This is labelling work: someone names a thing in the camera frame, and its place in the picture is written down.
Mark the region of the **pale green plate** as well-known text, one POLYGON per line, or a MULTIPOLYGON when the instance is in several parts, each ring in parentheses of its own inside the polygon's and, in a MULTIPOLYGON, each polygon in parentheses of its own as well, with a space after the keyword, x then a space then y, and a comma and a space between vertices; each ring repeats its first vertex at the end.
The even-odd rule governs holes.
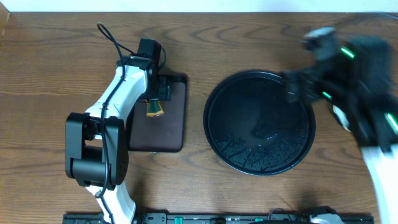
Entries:
POLYGON ((330 113, 335 118, 336 122, 347 132, 352 133, 350 129, 350 123, 346 117, 346 114, 337 106, 330 105, 329 106, 330 113))

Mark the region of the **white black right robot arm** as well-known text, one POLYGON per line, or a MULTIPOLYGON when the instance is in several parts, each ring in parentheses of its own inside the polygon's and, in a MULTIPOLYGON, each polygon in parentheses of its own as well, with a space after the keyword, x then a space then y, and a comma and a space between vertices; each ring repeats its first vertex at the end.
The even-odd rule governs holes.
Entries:
POLYGON ((340 109, 371 175, 382 223, 397 223, 397 97, 391 85, 391 46, 380 37, 339 43, 307 37, 315 64, 283 72, 290 102, 326 100, 340 109))

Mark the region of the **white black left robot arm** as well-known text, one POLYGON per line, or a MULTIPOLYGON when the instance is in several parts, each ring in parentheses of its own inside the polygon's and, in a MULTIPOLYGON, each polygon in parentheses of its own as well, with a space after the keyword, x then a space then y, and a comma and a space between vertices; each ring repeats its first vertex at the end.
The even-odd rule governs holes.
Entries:
POLYGON ((129 154, 126 123, 137 101, 155 97, 159 60, 123 56, 101 97, 65 123, 65 172, 99 203, 106 223, 132 223, 136 204, 124 182, 129 154))

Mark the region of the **black rectangular tray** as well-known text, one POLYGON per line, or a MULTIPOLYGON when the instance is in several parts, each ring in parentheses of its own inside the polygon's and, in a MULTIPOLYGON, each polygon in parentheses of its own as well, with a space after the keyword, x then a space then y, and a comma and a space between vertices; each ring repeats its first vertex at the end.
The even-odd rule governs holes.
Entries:
POLYGON ((171 99, 161 102, 164 114, 149 117, 147 105, 137 102, 127 119, 130 151, 178 152, 183 147, 188 80, 184 74, 167 75, 171 99))

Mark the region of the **black round tray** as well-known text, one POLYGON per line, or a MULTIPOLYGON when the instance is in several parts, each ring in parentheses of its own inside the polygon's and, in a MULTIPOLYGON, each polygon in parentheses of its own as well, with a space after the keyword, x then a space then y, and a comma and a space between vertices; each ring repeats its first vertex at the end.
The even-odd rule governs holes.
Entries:
POLYGON ((277 175, 301 162, 312 147, 313 108, 290 103, 281 75, 266 70, 236 73, 211 92, 203 112, 215 154, 250 175, 277 175))

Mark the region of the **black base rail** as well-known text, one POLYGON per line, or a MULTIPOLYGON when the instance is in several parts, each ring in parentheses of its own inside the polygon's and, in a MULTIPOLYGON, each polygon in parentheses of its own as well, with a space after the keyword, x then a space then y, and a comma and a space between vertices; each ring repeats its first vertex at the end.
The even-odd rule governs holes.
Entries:
MULTIPOLYGON (((247 223, 309 223, 302 215, 276 213, 268 215, 168 215, 166 213, 142 213, 132 224, 247 224, 247 223)), ((106 223, 103 214, 64 214, 63 224, 106 223)))

